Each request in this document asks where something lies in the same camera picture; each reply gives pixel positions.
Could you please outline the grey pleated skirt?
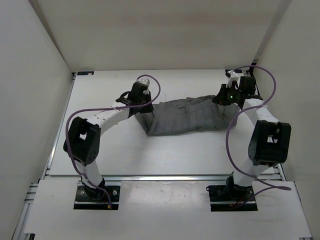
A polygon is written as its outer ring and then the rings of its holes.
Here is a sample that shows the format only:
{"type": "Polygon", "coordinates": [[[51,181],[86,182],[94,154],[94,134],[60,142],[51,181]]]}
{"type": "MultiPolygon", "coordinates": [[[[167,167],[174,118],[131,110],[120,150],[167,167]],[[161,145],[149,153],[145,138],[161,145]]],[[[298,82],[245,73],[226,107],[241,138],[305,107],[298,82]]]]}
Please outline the grey pleated skirt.
{"type": "Polygon", "coordinates": [[[149,137],[226,130],[240,111],[236,104],[212,102],[214,95],[187,97],[153,105],[152,113],[137,113],[136,120],[149,137]]]}

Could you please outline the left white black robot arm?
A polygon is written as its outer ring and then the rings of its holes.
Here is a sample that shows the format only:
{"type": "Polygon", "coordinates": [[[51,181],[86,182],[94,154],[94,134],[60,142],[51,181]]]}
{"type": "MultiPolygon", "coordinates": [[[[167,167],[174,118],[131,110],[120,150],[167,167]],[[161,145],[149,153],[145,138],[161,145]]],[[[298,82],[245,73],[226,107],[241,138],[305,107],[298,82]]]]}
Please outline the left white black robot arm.
{"type": "Polygon", "coordinates": [[[102,110],[89,118],[77,116],[70,122],[63,150],[68,153],[75,171],[80,175],[84,192],[94,201],[110,196],[105,190],[105,179],[100,174],[96,162],[101,136],[137,113],[153,112],[149,85],[148,78],[138,79],[130,91],[124,92],[115,100],[109,110],[102,110]]]}

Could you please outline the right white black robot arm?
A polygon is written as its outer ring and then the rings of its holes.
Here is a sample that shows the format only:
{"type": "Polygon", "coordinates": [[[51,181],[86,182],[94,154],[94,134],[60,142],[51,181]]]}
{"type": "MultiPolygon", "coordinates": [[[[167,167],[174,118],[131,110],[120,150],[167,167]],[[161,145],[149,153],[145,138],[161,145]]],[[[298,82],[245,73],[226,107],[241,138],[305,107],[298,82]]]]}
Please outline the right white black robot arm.
{"type": "Polygon", "coordinates": [[[221,85],[213,103],[220,106],[236,105],[240,111],[231,119],[233,124],[240,114],[246,114],[254,129],[248,143],[248,158],[227,178],[222,194],[230,200],[248,194],[253,181],[267,169],[287,160],[292,127],[274,117],[266,101],[256,94],[256,79],[239,76],[235,71],[226,74],[228,82],[221,85]]]}

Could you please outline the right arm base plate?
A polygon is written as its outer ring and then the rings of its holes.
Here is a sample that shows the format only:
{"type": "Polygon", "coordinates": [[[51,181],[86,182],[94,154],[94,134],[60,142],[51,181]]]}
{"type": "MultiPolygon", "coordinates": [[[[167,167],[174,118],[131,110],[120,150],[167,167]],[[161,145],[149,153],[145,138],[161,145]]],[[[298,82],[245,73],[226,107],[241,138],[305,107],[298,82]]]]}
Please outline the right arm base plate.
{"type": "Polygon", "coordinates": [[[258,211],[252,186],[237,186],[229,177],[224,185],[208,185],[210,210],[212,212],[258,211]]]}

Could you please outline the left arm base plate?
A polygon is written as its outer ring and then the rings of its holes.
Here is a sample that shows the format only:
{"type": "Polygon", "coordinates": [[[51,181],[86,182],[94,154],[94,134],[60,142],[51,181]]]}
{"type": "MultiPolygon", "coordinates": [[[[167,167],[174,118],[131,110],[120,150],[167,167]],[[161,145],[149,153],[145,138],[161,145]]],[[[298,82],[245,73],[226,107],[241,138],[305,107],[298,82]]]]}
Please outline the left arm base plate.
{"type": "Polygon", "coordinates": [[[74,210],[113,210],[119,209],[120,183],[106,183],[105,191],[91,189],[82,182],[78,182],[73,209],[74,210]]]}

